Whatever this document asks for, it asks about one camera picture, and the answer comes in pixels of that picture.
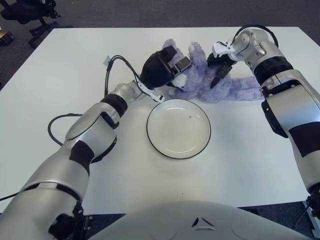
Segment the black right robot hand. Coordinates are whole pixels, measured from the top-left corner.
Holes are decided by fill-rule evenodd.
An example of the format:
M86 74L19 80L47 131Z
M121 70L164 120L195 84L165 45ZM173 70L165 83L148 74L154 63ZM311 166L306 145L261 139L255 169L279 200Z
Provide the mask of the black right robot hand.
M236 63L237 61L232 60L228 54L214 57L213 53L211 53L207 58L207 66L209 68L218 67L218 69L210 84L210 88L213 89L222 79L224 79Z

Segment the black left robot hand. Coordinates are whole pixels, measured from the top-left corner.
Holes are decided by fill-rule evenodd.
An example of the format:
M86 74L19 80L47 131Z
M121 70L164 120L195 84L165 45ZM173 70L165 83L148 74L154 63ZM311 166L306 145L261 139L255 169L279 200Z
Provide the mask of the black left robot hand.
M172 45L153 53L143 65L140 81L149 90L170 84L176 76L192 65L189 58L184 56L170 66L169 62L177 53Z

